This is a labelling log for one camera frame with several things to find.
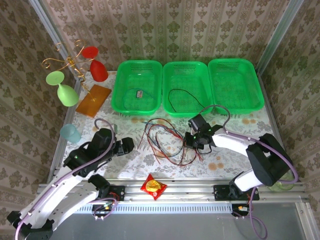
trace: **green basket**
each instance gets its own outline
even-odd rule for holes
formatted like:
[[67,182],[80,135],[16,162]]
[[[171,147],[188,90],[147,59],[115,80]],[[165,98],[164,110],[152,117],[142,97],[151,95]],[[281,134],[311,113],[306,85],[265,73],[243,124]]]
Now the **green basket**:
[[162,104],[172,117],[197,115],[213,104],[208,67],[199,61],[173,61],[163,67]]
[[[218,58],[209,62],[214,104],[226,107],[231,114],[249,114],[260,110],[265,100],[251,62],[241,58]],[[220,114],[227,114],[221,108]]]
[[152,115],[161,104],[163,67],[153,60],[124,61],[118,67],[111,106],[124,115]]

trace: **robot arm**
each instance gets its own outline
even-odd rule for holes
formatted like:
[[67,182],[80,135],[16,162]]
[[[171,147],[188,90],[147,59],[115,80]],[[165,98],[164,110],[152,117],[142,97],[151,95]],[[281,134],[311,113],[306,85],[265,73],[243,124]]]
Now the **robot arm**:
[[[110,192],[115,192],[116,189],[123,189],[124,186],[110,186],[109,182],[102,176],[92,175],[88,182],[84,184],[75,194],[66,198],[66,195],[84,178],[88,177],[99,168],[99,164],[108,163],[113,156],[122,156],[130,153],[134,148],[132,138],[126,137],[121,141],[114,138],[111,142],[111,131],[106,128],[101,128],[97,131],[91,142],[83,144],[78,149],[73,150],[67,159],[64,161],[63,167],[59,170],[55,178],[48,186],[39,194],[35,200],[23,210],[12,211],[7,220],[15,227],[18,227],[19,222],[26,215],[29,215],[27,220],[21,225],[20,236],[26,240],[49,239],[53,231],[67,219],[72,213],[78,210],[83,205],[95,200],[109,197]],[[100,156],[106,151],[109,145],[112,147],[107,154],[97,162],[84,167],[79,172],[64,179],[59,185],[55,186],[55,182],[67,173],[77,167],[90,162],[92,159]],[[39,199],[54,187],[49,195],[41,202],[41,204],[30,213],[31,209],[39,201]]]
[[[227,148],[249,158],[252,169],[237,175],[229,183],[230,195],[240,197],[245,191],[260,185],[272,186],[290,167],[275,153],[260,144],[250,141],[250,137],[237,137],[228,134],[222,126],[211,127],[198,114],[188,121],[191,132],[186,132],[184,145],[192,149],[204,149],[204,145]],[[275,137],[269,133],[259,137],[264,144],[281,153],[291,164],[292,161]]]

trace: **floral tablecloth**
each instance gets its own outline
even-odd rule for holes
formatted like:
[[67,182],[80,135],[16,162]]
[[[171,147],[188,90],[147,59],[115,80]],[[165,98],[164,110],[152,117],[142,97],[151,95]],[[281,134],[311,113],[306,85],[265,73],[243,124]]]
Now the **floral tablecloth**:
[[[98,84],[113,89],[116,74],[116,71],[110,71],[106,81],[97,83],[88,72],[86,75],[86,84],[90,88],[94,84]],[[82,90],[80,100],[82,100],[86,94],[87,92]],[[114,157],[111,162],[99,169],[98,173],[105,178],[144,178],[147,177],[149,173],[152,173],[154,177],[158,178],[233,178],[238,173],[251,168],[250,162],[245,156],[218,147],[213,148],[212,153],[203,155],[203,161],[200,161],[197,158],[192,164],[187,166],[173,165],[165,158],[159,158],[159,164],[156,157],[153,155],[146,137],[143,138],[141,146],[138,149],[145,128],[143,122],[153,118],[163,118],[171,122],[171,124],[184,135],[185,132],[190,131],[190,128],[188,127],[188,120],[190,118],[170,117],[162,106],[151,116],[124,116],[111,108],[111,98],[112,93],[104,102],[95,118],[103,118],[110,123],[117,123],[117,139],[120,140],[125,137],[131,137],[133,138],[135,147],[130,154]],[[94,127],[95,118],[87,117],[78,112],[75,113],[73,124],[82,134],[81,140],[76,144],[68,142],[63,160],[67,158],[72,150],[93,138],[97,131],[96,127]],[[218,113],[206,114],[204,118],[212,126],[214,124],[222,125],[226,120],[225,115],[220,115]],[[264,133],[272,134],[272,128],[265,107],[251,114],[232,115],[231,120],[226,127],[230,131],[243,133],[253,137],[261,136]],[[163,134],[158,134],[162,147],[168,153],[176,153],[181,147],[181,140],[168,133],[162,133]],[[187,159],[184,163],[193,159],[194,151],[189,150],[186,157]]]

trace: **food packet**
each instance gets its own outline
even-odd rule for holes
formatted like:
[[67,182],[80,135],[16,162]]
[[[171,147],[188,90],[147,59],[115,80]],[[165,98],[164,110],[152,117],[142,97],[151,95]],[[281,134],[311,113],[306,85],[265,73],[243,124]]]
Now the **food packet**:
[[154,198],[154,200],[157,200],[157,198],[160,197],[160,195],[164,192],[166,188],[166,184],[163,184],[155,180],[154,177],[151,174],[149,174],[140,190],[150,194]]

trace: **patterned wallpaper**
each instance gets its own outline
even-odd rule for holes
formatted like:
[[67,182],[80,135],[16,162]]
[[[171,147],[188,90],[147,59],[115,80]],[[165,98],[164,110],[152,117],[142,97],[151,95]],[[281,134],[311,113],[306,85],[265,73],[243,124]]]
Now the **patterned wallpaper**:
[[256,65],[289,0],[45,0],[64,41],[84,39],[117,70],[125,60],[162,64],[240,57]]
[[12,240],[7,215],[30,203],[47,180],[66,115],[41,66],[59,57],[52,46],[28,1],[0,1],[0,239]]
[[262,75],[320,226],[320,1],[305,0]]

